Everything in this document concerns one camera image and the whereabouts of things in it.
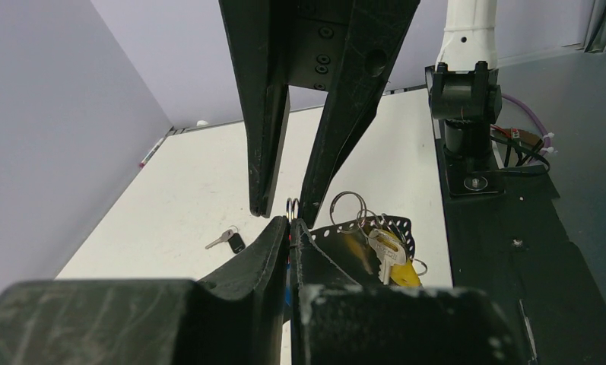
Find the yellow tagged key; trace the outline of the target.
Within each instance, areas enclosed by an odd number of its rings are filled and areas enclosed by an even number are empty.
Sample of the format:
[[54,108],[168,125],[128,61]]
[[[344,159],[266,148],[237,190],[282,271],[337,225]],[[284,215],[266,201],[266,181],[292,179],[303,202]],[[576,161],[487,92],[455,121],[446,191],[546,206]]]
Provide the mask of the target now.
[[412,260],[407,257],[402,242],[394,234],[374,228],[368,233],[368,243],[379,260],[378,278],[384,285],[422,286]]

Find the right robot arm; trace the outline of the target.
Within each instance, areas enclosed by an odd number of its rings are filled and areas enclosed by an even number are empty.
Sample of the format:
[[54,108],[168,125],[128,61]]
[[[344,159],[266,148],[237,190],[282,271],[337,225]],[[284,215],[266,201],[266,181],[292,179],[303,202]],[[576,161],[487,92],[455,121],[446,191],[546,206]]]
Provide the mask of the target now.
[[[284,147],[290,88],[326,93],[300,197],[290,219],[312,227],[328,188],[376,116],[416,1],[222,1],[246,130],[249,208],[268,217]],[[452,154],[482,158],[497,120],[494,1],[450,1],[443,41],[426,70],[435,119],[461,132]]]

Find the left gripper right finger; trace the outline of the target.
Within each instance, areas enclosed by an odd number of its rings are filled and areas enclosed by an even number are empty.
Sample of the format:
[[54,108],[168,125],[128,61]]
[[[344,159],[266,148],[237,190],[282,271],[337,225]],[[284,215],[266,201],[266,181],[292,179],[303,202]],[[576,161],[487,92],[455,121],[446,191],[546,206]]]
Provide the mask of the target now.
[[474,288],[359,284],[290,225],[294,364],[524,364],[502,310]]

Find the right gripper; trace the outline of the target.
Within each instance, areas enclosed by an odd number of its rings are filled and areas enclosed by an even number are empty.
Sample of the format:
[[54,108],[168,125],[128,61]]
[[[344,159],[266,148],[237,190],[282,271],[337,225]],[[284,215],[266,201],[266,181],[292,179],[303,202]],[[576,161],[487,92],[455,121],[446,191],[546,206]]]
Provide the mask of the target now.
[[290,105],[288,86],[328,90],[300,193],[300,218],[313,227],[332,179],[376,116],[419,3],[219,5],[246,130],[252,215],[271,216]]

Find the black tagged key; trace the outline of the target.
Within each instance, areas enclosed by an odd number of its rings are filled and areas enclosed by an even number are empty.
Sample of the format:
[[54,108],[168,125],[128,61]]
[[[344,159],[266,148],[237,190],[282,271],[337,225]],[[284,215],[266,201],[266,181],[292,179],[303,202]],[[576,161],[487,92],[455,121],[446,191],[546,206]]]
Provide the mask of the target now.
[[206,245],[205,249],[211,249],[220,243],[227,243],[234,254],[238,254],[246,248],[246,244],[236,226],[229,227],[216,240]]

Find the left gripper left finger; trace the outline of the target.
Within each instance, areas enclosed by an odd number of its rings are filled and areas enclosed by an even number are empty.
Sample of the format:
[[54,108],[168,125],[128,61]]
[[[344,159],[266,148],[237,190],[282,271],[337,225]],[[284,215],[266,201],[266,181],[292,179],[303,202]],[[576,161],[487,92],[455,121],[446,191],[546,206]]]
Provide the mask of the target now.
[[289,223],[199,281],[25,281],[0,294],[0,364],[277,364]]

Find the metal key ring plate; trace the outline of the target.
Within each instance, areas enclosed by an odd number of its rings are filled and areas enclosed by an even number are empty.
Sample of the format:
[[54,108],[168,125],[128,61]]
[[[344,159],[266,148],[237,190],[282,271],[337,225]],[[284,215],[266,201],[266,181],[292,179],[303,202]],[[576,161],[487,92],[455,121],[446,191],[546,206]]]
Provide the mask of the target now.
[[[357,198],[359,209],[353,220],[337,223],[336,205],[346,195]],[[311,232],[312,245],[320,250],[322,257],[336,265],[350,280],[358,284],[384,285],[378,278],[379,260],[368,243],[368,233],[374,228],[386,230],[402,242],[419,279],[428,272],[428,265],[416,257],[416,243],[409,218],[385,213],[377,214],[367,207],[365,199],[360,194],[353,191],[340,192],[332,199],[329,218],[332,223],[330,226]]]

